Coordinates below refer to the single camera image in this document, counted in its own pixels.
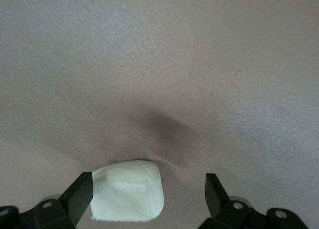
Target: black metal bracket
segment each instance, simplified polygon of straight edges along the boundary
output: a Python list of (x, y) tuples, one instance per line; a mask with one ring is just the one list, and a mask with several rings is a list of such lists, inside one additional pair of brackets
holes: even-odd
[(246, 203), (231, 200), (216, 174), (206, 174), (206, 203), (211, 214), (199, 229), (308, 229), (293, 212), (271, 208), (266, 215)]
[(92, 173), (82, 173), (59, 199), (45, 200), (21, 214), (15, 206), (0, 207), (0, 228), (76, 229), (92, 198)]

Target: gray surface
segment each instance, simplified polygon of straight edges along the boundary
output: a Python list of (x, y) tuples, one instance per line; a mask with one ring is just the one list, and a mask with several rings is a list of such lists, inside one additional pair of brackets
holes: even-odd
[(0, 0), (0, 204), (26, 210), (82, 171), (149, 159), (196, 228), (206, 172), (319, 224), (319, 0)]

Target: white fabric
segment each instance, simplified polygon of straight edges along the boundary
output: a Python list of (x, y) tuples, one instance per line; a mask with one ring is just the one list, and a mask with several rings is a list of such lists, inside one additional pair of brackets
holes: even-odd
[(127, 161), (93, 172), (92, 218), (149, 221), (164, 207), (159, 168), (149, 161)]

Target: white object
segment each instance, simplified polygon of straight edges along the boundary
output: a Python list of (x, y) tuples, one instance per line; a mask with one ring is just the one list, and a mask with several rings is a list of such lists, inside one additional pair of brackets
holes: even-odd
[(163, 210), (160, 171), (152, 162), (116, 163), (100, 168), (92, 175), (92, 219), (145, 222)]

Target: white cotton pad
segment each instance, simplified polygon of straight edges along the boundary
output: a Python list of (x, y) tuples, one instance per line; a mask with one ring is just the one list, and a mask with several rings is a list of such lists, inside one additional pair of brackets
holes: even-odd
[(92, 173), (92, 219), (149, 221), (164, 207), (160, 171), (149, 161), (127, 161)]

